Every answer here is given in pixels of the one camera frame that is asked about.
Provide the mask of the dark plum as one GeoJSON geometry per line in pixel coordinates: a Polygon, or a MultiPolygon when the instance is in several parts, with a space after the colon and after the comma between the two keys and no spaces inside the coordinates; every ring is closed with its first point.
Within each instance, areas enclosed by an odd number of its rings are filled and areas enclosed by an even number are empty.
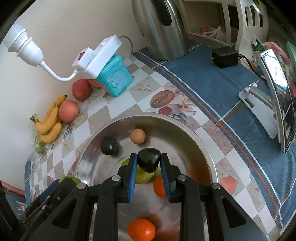
{"type": "Polygon", "coordinates": [[[114,155],[117,153],[117,140],[113,137],[105,137],[101,142],[101,151],[105,155],[114,155]]]}
{"type": "Polygon", "coordinates": [[[161,153],[155,148],[144,148],[137,154],[138,166],[147,173],[154,173],[161,161],[161,153]]]}

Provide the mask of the bag of green fruits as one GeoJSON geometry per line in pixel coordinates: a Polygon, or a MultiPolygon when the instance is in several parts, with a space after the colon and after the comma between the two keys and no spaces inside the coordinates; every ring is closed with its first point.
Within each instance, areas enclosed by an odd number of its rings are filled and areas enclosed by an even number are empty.
{"type": "Polygon", "coordinates": [[[35,136],[34,138],[32,138],[32,145],[37,154],[43,154],[45,143],[39,139],[39,136],[35,136]]]}

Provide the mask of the blue table cloth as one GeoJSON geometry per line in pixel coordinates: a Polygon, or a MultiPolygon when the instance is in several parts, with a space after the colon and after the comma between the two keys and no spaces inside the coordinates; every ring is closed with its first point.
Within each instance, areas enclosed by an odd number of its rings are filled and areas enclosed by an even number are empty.
{"type": "Polygon", "coordinates": [[[239,92],[255,82],[263,91],[267,84],[242,65],[221,69],[211,63],[211,48],[197,44],[184,57],[154,60],[147,48],[133,55],[170,80],[221,130],[241,156],[283,233],[295,215],[295,145],[281,151],[255,115],[239,99],[239,92]]]}

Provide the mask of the dark plum in tray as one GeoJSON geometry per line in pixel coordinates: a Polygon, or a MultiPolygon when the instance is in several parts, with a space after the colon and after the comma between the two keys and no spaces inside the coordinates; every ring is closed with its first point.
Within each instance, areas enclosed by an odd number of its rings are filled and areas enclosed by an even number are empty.
{"type": "Polygon", "coordinates": [[[105,137],[101,142],[101,151],[105,155],[114,155],[117,153],[117,140],[113,137],[105,137]]]}

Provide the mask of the yellow banana bunch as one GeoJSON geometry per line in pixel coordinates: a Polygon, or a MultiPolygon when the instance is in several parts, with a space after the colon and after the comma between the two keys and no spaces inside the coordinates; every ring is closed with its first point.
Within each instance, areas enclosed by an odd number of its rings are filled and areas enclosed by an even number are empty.
{"type": "Polygon", "coordinates": [[[62,121],[59,116],[59,108],[66,99],[67,95],[62,95],[55,99],[42,121],[38,120],[36,114],[30,117],[30,120],[35,125],[38,138],[41,142],[49,144],[55,141],[59,136],[62,130],[62,121]]]}

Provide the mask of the small tan longan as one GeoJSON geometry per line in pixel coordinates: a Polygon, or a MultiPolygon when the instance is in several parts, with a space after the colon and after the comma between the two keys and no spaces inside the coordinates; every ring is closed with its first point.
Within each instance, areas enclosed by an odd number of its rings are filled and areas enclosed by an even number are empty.
{"type": "Polygon", "coordinates": [[[142,129],[136,128],[131,132],[130,139],[134,144],[140,145],[145,142],[146,134],[142,129]]]}

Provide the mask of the pink red apple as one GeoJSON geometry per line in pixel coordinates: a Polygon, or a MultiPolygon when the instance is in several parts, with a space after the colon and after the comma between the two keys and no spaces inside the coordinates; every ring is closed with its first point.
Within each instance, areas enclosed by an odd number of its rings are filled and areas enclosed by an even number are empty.
{"type": "Polygon", "coordinates": [[[78,116],[78,113],[78,104],[70,99],[63,101],[59,108],[59,116],[61,120],[68,123],[72,122],[78,116]]]}

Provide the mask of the phone on silver stand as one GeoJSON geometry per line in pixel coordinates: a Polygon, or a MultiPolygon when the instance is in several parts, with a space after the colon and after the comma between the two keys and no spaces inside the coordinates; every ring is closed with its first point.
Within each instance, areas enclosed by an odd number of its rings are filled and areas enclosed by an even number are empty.
{"type": "Polygon", "coordinates": [[[295,110],[288,81],[272,49],[259,54],[259,66],[271,95],[260,90],[254,82],[238,96],[259,120],[268,136],[278,137],[281,151],[287,153],[295,140],[295,110]]]}

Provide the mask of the dark red apple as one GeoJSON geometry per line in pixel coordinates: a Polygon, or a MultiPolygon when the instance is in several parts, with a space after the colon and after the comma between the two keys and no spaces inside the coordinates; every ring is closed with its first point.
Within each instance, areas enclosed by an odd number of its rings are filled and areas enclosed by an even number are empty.
{"type": "Polygon", "coordinates": [[[91,95],[92,87],[86,79],[79,79],[72,84],[71,91],[78,101],[84,101],[91,95]]]}

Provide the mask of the red orange apple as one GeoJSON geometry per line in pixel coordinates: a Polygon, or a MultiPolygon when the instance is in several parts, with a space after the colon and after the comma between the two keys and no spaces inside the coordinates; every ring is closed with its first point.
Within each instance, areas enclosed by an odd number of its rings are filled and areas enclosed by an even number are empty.
{"type": "Polygon", "coordinates": [[[100,88],[101,85],[99,83],[97,83],[96,81],[92,80],[92,79],[87,79],[87,82],[93,87],[93,88],[100,88]]]}

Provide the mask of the checkered vinyl tablecloth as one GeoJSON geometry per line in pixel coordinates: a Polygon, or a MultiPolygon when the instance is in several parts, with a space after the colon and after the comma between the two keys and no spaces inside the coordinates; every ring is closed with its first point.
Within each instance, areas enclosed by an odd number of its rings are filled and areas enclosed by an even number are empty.
{"type": "Polygon", "coordinates": [[[161,128],[157,120],[168,118],[180,121],[195,133],[208,150],[209,161],[199,154],[185,158],[181,164],[177,146],[168,149],[170,161],[180,165],[197,181],[203,181],[210,165],[213,178],[242,205],[269,240],[280,236],[278,225],[271,215],[263,194],[249,169],[250,153],[243,153],[244,145],[226,137],[199,105],[194,104],[178,87],[160,73],[149,68],[134,56],[124,63],[132,76],[131,86],[118,97],[96,88],[90,97],[79,102],[79,114],[71,123],[63,123],[59,137],[52,143],[38,147],[37,135],[31,140],[33,151],[25,167],[25,199],[32,202],[56,179],[65,175],[82,177],[79,158],[90,138],[104,125],[117,118],[139,115],[155,130],[161,128]]]}

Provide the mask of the teal plastic box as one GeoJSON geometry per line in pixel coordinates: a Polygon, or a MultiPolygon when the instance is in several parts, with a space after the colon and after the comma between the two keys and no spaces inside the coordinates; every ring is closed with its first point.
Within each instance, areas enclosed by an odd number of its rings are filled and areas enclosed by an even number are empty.
{"type": "Polygon", "coordinates": [[[118,96],[132,82],[120,55],[113,55],[94,80],[111,96],[118,96]]]}

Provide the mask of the black power adapter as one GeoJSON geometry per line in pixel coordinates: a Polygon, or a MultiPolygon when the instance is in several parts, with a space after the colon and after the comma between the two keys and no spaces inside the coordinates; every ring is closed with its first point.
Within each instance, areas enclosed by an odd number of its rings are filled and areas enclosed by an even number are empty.
{"type": "Polygon", "coordinates": [[[238,64],[238,52],[233,47],[221,47],[212,50],[212,62],[219,68],[232,67],[238,64]]]}

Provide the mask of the steel thermos jug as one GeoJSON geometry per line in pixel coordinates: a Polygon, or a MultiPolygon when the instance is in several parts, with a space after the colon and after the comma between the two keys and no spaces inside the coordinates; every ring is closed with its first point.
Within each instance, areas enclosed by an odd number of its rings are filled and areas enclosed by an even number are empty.
{"type": "Polygon", "coordinates": [[[174,1],[132,1],[132,10],[154,59],[173,60],[187,55],[187,35],[174,1]]]}

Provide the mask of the white plastic rack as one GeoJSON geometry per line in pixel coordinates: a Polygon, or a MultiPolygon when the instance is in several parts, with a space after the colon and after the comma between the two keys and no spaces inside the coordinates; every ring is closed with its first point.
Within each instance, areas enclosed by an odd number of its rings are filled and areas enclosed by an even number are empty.
{"type": "Polygon", "coordinates": [[[261,1],[179,1],[190,38],[210,47],[235,47],[251,59],[252,42],[266,41],[269,22],[261,1]],[[207,27],[225,31],[225,40],[203,33],[207,27]]]}

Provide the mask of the white switch lamp socket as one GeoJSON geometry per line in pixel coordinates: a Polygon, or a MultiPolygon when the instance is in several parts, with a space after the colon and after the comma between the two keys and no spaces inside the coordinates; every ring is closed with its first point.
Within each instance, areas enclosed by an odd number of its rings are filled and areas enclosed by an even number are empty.
{"type": "Polygon", "coordinates": [[[71,75],[61,77],[50,67],[41,48],[32,37],[28,37],[27,29],[20,24],[12,25],[4,36],[3,43],[9,52],[16,53],[16,56],[26,64],[43,68],[50,76],[60,82],[70,81],[76,75],[82,75],[86,79],[95,79],[122,45],[121,40],[113,35],[102,40],[96,48],[87,47],[80,52],[70,54],[69,57],[62,57],[55,51],[58,61],[65,60],[66,66],[72,67],[71,75]]]}

